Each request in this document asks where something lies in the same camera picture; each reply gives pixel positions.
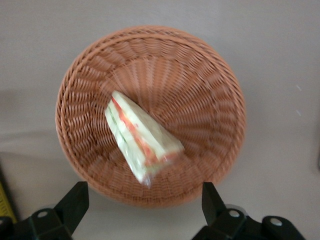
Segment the black clamp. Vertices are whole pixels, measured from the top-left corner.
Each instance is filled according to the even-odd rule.
[[[54,208],[38,210],[16,224],[0,216],[0,240],[72,240],[88,208],[88,184],[78,182]]]
[[[305,240],[283,217],[266,216],[259,223],[238,209],[227,208],[211,182],[203,183],[202,211],[207,226],[192,240]]]

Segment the wrapped sandwich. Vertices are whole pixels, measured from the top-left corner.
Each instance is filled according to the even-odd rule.
[[[152,178],[184,150],[181,142],[131,99],[113,92],[105,117],[132,173],[150,186]]]

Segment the white surface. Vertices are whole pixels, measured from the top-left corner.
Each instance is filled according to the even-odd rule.
[[[0,158],[22,217],[56,203],[79,180],[55,131],[63,75],[90,43],[132,25],[175,27],[213,46],[243,89],[247,135],[226,203],[260,221],[288,218],[320,236],[320,1],[2,0]],[[146,210],[90,191],[75,240],[188,240],[203,225],[200,199]]]

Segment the woven basket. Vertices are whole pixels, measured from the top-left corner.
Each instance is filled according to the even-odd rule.
[[[105,108],[120,91],[177,137],[184,155],[140,185],[108,127]],[[56,103],[60,144],[75,171],[98,192],[141,207],[169,207],[218,183],[244,140],[243,94],[226,62],[204,41],[163,26],[107,35],[84,50]]]

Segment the table surface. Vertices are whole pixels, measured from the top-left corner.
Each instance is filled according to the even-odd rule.
[[[57,203],[80,178],[60,147],[62,78],[90,43],[134,25],[164,25],[210,44],[244,93],[246,140],[217,189],[255,220],[289,219],[320,236],[320,1],[28,0],[0,2],[0,164],[21,217]],[[141,209],[90,190],[75,240],[188,240],[201,200]]]

